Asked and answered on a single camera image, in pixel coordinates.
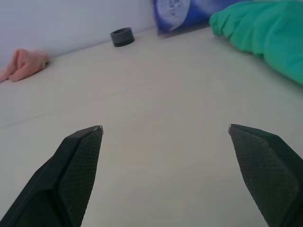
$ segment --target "white wall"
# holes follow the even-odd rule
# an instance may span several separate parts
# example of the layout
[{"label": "white wall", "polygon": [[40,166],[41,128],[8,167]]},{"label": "white wall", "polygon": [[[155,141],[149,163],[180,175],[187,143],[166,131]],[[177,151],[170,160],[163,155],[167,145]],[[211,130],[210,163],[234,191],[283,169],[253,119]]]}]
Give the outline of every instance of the white wall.
[{"label": "white wall", "polygon": [[107,41],[126,26],[154,26],[150,0],[1,0],[0,67],[19,47],[56,56]]}]

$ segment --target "textured gripper pad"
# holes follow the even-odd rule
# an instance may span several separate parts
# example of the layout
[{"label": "textured gripper pad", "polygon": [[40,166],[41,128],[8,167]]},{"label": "textured gripper pad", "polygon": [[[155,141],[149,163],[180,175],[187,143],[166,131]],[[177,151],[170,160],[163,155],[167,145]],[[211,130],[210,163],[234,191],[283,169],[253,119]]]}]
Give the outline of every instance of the textured gripper pad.
[{"label": "textured gripper pad", "polygon": [[94,186],[101,139],[99,132],[84,138],[59,183],[59,196],[73,227],[80,227]]},{"label": "textured gripper pad", "polygon": [[268,225],[291,226],[302,208],[301,158],[274,134],[234,124],[229,134],[244,182]]}]

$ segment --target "white table surface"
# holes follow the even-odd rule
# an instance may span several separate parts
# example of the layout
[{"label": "white table surface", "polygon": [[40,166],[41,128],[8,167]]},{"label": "white table surface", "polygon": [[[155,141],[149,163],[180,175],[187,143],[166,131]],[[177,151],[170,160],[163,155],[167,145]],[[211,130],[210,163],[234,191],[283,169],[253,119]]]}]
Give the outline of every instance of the white table surface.
[{"label": "white table surface", "polygon": [[102,44],[0,85],[0,217],[64,137],[102,124],[84,227],[266,227],[230,123],[303,156],[303,89],[209,28]]}]

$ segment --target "black tape roll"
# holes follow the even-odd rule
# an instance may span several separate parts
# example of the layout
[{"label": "black tape roll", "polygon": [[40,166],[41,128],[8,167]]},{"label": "black tape roll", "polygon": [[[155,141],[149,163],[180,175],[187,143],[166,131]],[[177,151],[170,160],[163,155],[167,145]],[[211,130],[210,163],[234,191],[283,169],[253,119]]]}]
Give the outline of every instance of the black tape roll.
[{"label": "black tape roll", "polygon": [[121,28],[110,34],[112,37],[114,46],[126,46],[134,42],[134,36],[130,27]]}]

